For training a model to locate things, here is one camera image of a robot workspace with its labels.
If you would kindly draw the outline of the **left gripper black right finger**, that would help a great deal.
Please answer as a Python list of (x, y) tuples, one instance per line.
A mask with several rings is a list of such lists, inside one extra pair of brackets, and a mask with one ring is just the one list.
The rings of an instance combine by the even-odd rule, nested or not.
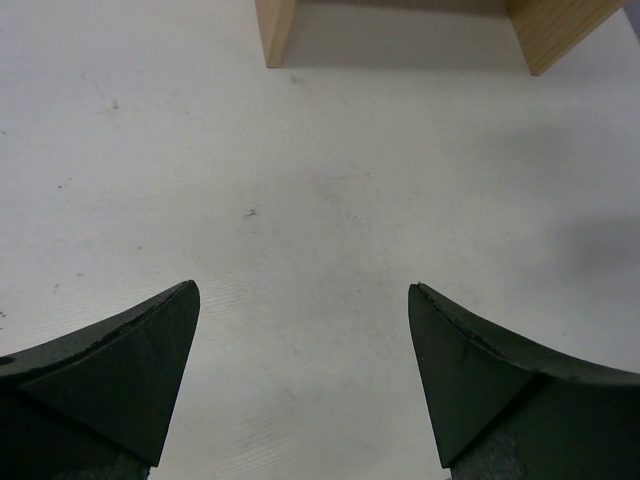
[(540, 345), (424, 284), (411, 338), (454, 479), (635, 479), (639, 377)]

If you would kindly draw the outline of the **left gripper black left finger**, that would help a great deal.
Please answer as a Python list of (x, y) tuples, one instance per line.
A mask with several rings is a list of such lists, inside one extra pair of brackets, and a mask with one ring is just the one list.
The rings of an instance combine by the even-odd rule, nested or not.
[(188, 280), (2, 356), (2, 478), (148, 478), (160, 463), (199, 310), (199, 289)]

